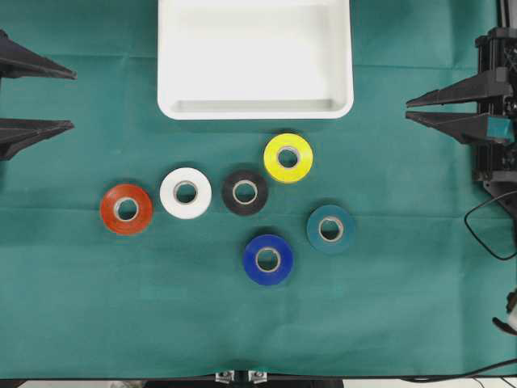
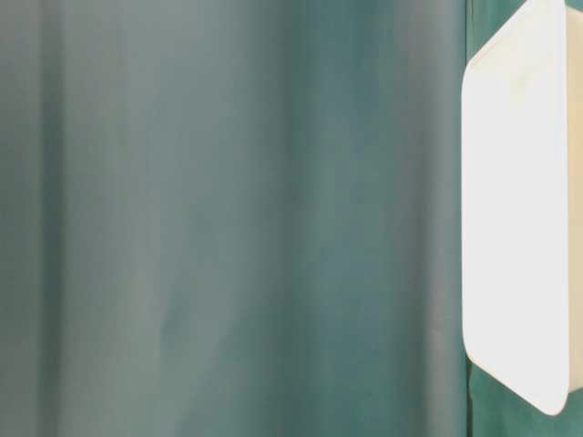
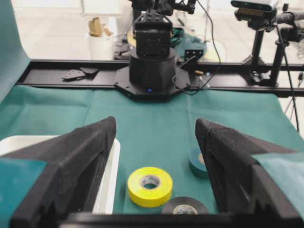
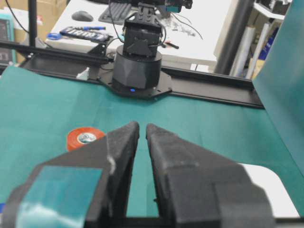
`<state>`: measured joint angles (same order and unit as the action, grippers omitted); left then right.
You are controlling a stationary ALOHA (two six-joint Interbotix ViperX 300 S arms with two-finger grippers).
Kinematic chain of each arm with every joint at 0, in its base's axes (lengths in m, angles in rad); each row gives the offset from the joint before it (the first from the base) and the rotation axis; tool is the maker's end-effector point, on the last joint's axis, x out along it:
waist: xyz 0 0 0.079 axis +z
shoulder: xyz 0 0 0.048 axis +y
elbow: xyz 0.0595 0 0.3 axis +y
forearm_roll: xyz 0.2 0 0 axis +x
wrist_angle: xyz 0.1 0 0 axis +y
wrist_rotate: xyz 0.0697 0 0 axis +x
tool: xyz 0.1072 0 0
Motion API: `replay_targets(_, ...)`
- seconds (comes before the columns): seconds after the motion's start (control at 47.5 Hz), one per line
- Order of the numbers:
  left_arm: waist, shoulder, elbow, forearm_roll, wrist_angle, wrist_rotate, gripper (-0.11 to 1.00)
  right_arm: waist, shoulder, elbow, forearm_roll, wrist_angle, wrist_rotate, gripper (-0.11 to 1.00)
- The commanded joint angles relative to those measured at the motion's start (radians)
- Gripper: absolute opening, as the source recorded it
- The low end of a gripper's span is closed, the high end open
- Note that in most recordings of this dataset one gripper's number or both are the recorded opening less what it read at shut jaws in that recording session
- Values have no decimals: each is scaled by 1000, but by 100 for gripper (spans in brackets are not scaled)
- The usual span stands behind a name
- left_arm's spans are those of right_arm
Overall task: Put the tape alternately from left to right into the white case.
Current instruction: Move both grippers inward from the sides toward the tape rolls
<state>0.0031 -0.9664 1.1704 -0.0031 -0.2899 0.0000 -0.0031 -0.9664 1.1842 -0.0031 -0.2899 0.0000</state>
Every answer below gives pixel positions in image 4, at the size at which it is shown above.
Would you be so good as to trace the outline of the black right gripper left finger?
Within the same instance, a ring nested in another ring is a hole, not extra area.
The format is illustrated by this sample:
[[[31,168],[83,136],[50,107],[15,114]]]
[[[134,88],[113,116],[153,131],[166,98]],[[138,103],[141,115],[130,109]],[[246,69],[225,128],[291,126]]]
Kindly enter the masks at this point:
[[[4,228],[100,228],[126,216],[140,127],[104,137],[35,166],[6,201]]]

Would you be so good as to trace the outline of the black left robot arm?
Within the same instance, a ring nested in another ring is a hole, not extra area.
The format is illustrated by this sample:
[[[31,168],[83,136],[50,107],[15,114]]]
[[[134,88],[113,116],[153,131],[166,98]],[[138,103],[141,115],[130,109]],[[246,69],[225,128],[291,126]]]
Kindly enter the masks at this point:
[[[124,21],[124,42],[116,51],[110,86],[122,95],[152,97],[171,92],[171,77],[161,71],[158,47],[166,39],[166,29],[155,14],[190,9],[191,0],[140,0],[138,11]]]

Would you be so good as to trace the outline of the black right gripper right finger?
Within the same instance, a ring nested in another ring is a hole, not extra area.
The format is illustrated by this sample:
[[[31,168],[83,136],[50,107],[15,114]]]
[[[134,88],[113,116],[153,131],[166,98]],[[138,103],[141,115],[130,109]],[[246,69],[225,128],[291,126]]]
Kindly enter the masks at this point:
[[[273,228],[265,191],[245,168],[152,123],[146,139],[159,215],[175,228]]]

